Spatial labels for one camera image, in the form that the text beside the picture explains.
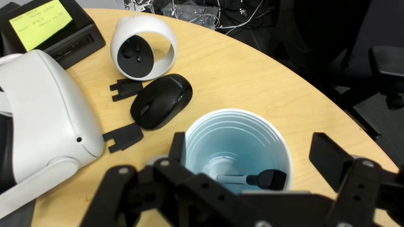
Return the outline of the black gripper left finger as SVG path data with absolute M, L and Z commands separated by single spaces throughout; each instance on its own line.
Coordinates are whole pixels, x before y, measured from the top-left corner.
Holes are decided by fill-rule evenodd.
M 175 132 L 166 157 L 155 161 L 157 176 L 176 194 L 181 205 L 198 205 L 204 210 L 231 210 L 236 196 L 205 174 L 193 174 L 181 162 L 185 134 Z

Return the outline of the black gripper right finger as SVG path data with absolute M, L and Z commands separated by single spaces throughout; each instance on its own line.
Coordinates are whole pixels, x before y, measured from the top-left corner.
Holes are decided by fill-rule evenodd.
M 314 132 L 309 160 L 337 192 L 338 205 L 404 209 L 401 172 L 385 170 L 380 163 L 344 151 L 324 132 Z

